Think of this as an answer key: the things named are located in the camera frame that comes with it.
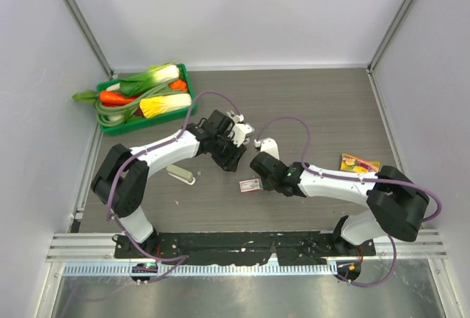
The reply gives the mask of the small beige stapler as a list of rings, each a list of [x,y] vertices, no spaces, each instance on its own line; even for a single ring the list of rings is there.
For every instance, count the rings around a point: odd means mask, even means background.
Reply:
[[[172,176],[173,178],[176,178],[190,186],[192,186],[196,181],[194,174],[182,167],[169,165],[166,167],[166,171],[169,176]]]

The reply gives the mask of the black and beige stapler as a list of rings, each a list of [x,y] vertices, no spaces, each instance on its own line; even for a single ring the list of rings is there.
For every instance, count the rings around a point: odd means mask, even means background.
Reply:
[[[227,116],[228,116],[230,119],[232,119],[232,121],[234,121],[235,123],[238,123],[238,122],[239,122],[240,116],[237,115],[234,111],[228,110],[228,111],[226,112],[226,114],[227,114]]]

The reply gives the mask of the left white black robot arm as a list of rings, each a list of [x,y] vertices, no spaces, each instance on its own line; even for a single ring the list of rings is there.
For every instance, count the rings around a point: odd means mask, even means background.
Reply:
[[[135,148],[114,145],[91,182],[109,216],[129,236],[131,250],[142,259],[156,254],[158,231],[148,221],[142,201],[148,179],[181,160],[209,154],[225,172],[235,172],[254,128],[232,111],[214,110],[162,140]]]

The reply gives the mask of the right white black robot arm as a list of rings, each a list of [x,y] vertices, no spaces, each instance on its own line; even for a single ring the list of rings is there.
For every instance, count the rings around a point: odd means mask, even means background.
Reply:
[[[414,242],[429,204],[429,197],[391,166],[354,175],[300,162],[285,165],[261,152],[250,168],[266,190],[286,197],[334,198],[364,206],[360,214],[343,216],[333,230],[332,247],[342,256],[352,256],[363,243],[382,236]]]

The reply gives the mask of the red white staple box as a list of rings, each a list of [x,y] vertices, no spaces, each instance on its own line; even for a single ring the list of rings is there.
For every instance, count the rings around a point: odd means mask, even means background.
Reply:
[[[261,180],[259,178],[253,178],[239,182],[239,188],[241,193],[256,192],[262,190]]]

